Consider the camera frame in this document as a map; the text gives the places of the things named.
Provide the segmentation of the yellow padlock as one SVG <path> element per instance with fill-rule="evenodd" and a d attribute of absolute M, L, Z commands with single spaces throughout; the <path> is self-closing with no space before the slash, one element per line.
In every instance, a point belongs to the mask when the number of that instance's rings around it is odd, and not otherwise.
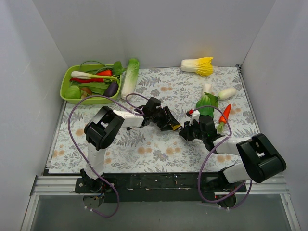
<path fill-rule="evenodd" d="M 171 127 L 172 127 L 173 131 L 176 131 L 181 127 L 181 125 L 172 125 Z"/>

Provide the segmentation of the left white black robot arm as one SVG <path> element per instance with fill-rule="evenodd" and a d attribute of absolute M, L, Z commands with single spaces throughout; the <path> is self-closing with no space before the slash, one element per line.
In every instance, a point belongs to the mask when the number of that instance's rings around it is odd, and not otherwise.
<path fill-rule="evenodd" d="M 161 101 L 154 97 L 148 99 L 145 105 L 137 107 L 134 113 L 104 106 L 85 126 L 89 163 L 82 171 L 82 177 L 87 178 L 86 187 L 91 192 L 98 192 L 102 188 L 102 180 L 97 175 L 103 174 L 106 149 L 113 143 L 120 129 L 142 128 L 151 122 L 161 131 L 175 131 L 180 128 L 180 123 L 170 109 L 163 107 Z"/>

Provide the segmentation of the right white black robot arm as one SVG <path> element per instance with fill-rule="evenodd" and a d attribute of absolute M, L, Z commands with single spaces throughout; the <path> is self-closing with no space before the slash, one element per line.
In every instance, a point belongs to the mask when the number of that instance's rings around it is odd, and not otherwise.
<path fill-rule="evenodd" d="M 231 190 L 236 182 L 253 180 L 263 181 L 286 170 L 283 157 L 262 133 L 253 137 L 230 137 L 219 134 L 213 118 L 208 115 L 193 116 L 184 123 L 179 135 L 187 141 L 201 140 L 208 151 L 214 147 L 217 154 L 233 154 L 240 156 L 242 163 L 226 167 L 218 172 L 218 187 L 223 191 Z"/>

